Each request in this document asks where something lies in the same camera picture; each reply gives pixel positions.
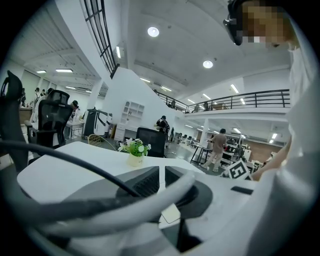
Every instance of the potted plant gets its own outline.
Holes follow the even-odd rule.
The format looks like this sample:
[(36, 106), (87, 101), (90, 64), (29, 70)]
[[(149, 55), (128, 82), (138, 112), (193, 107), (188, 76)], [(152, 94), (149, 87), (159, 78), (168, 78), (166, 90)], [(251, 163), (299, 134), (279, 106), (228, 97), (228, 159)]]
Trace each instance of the potted plant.
[(138, 167), (143, 163), (144, 156), (148, 155), (148, 150), (151, 149), (151, 145), (145, 146), (144, 143), (136, 138), (126, 139), (126, 143), (120, 143), (118, 151), (127, 151), (129, 152), (128, 160), (126, 161), (128, 165), (133, 167)]

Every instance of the ceiling beam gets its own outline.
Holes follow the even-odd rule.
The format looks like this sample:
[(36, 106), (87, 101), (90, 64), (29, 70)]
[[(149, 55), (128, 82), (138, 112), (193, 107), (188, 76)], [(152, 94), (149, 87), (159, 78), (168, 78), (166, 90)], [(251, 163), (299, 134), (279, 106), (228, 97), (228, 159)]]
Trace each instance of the ceiling beam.
[(42, 54), (34, 58), (30, 58), (25, 61), (24, 65), (33, 64), (34, 62), (43, 61), (56, 56), (70, 56), (70, 55), (77, 55), (77, 54), (78, 53), (75, 49), (58, 50), (58, 51)]

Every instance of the person's arm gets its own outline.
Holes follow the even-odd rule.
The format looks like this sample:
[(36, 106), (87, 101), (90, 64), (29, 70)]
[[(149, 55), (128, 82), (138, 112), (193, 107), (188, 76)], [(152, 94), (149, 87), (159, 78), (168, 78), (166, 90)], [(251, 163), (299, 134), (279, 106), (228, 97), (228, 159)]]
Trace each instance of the person's arm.
[(279, 168), (281, 163), (287, 158), (290, 146), (291, 146), (291, 137), (289, 142), (283, 147), (276, 155), (273, 157), (264, 167), (257, 170), (253, 175), (252, 178), (254, 181), (259, 181), (261, 175), (268, 170)]

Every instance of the chair backrest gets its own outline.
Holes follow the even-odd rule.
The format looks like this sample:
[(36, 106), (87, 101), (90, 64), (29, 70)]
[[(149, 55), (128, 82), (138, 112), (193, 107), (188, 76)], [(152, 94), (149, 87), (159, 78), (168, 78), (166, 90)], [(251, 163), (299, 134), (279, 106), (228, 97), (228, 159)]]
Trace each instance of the chair backrest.
[(48, 101), (53, 101), (53, 102), (57, 102), (60, 104), (68, 104), (68, 100), (69, 100), (70, 95), (64, 91), (61, 90), (52, 90), (48, 96), (46, 97), (46, 99)]
[(148, 151), (149, 157), (163, 158), (165, 156), (166, 135), (164, 133), (139, 127), (136, 138), (140, 139), (143, 145), (151, 145), (151, 149)]
[[(4, 141), (26, 142), (19, 119), (19, 99), (22, 97), (22, 83), (20, 79), (7, 71), (0, 93), (0, 135)], [(27, 150), (6, 150), (12, 158), (15, 169), (21, 172), (28, 165)]]
[(66, 144), (64, 129), (72, 114), (72, 107), (48, 99), (41, 100), (38, 110), (38, 134), (37, 143), (50, 147), (52, 146), (53, 136), (56, 133), (59, 146)]

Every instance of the person in beige outfit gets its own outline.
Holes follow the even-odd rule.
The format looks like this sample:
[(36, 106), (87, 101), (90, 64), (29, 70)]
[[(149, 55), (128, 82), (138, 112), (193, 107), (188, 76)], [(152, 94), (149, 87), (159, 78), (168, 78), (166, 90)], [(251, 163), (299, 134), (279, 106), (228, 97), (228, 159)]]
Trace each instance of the person in beige outfit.
[(220, 133), (215, 135), (211, 139), (211, 141), (214, 143), (211, 156), (209, 157), (206, 163), (201, 165), (201, 167), (208, 169), (209, 165), (215, 158), (213, 171), (218, 172), (220, 161), (224, 153), (224, 145), (227, 144), (227, 137), (225, 136), (225, 133), (226, 133), (226, 129), (221, 129)]

